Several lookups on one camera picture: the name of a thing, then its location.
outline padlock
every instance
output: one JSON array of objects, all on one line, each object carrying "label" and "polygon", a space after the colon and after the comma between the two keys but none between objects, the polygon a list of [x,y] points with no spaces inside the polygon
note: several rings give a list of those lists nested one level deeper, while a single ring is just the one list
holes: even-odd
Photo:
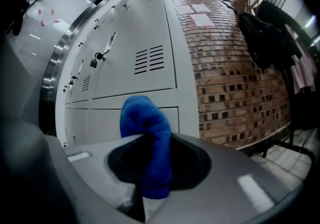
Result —
[{"label": "padlock", "polygon": [[95,57],[98,59],[98,60],[101,60],[102,59],[102,57],[103,57],[103,54],[101,54],[101,53],[96,53],[95,54]]},{"label": "padlock", "polygon": [[91,67],[93,67],[93,68],[97,68],[97,61],[96,61],[96,59],[93,59],[92,61],[91,61],[91,63],[90,63],[90,66]]}]

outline locker handle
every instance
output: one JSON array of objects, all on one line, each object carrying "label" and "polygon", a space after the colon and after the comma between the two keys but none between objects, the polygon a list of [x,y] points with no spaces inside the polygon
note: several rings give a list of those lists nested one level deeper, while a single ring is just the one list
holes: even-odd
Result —
[{"label": "locker handle", "polygon": [[116,32],[114,34],[112,34],[110,37],[109,37],[109,40],[108,40],[108,43],[104,49],[104,54],[108,53],[112,47],[112,44],[115,40],[115,37],[116,37]]}]

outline tiled floor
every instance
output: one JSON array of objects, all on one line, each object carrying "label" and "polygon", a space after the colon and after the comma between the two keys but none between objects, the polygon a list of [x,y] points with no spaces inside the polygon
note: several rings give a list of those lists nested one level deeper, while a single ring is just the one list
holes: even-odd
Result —
[{"label": "tiled floor", "polygon": [[[316,129],[296,130],[293,144],[308,148],[317,155],[320,142],[316,131]],[[311,166],[311,160],[307,155],[277,145],[268,150],[266,158],[262,158],[261,154],[255,154],[252,159],[282,180],[290,190],[302,184]]]}]

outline blue towel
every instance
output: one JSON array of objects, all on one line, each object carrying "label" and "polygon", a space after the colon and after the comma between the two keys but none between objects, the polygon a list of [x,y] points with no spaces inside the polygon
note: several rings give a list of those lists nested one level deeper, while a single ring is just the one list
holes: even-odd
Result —
[{"label": "blue towel", "polygon": [[170,164],[171,128],[168,119],[146,96],[129,97],[121,110],[121,137],[152,133],[153,158],[142,176],[142,196],[163,199],[169,195],[172,181]]}]

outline pink garment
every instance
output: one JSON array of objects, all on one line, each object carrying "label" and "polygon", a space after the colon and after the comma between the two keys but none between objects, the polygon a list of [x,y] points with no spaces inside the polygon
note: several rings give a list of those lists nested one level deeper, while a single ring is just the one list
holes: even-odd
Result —
[{"label": "pink garment", "polygon": [[[294,31],[288,25],[285,25],[290,35],[295,39]],[[296,46],[300,50],[302,56],[299,59],[296,55],[292,56],[295,66],[291,66],[291,73],[294,83],[294,93],[302,91],[304,87],[310,87],[311,91],[315,91],[315,78],[317,75],[317,67],[308,53],[308,50],[295,40]]]}]

